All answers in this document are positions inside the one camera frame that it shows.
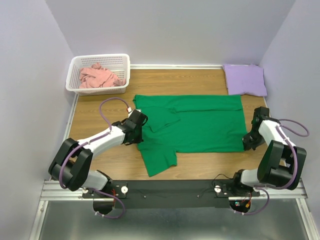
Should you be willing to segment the green t-shirt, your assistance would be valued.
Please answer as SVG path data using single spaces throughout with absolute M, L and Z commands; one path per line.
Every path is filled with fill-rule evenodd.
M 177 153 L 243 152 L 245 114 L 240 95 L 140 95 L 148 117 L 137 145 L 149 177 L 178 164 Z

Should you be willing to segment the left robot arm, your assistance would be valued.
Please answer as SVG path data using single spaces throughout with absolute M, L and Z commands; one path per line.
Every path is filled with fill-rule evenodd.
M 141 143 L 142 127 L 147 121 L 145 114 L 134 109 L 128 118 L 112 123 L 98 134 L 81 140 L 64 140 L 48 173 L 59 181 L 62 188 L 72 192 L 79 188 L 98 191 L 105 189 L 111 180 L 98 170 L 90 170 L 92 160 L 113 147 Z

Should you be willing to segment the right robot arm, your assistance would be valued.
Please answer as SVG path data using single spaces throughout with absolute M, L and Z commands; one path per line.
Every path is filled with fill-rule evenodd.
M 241 169 L 233 176 L 231 191 L 243 196 L 259 187 L 294 190 L 300 181 L 307 151 L 296 146 L 283 131 L 280 119 L 270 117 L 267 107 L 254 110 L 251 130 L 242 138 L 245 151 L 267 144 L 256 169 Z

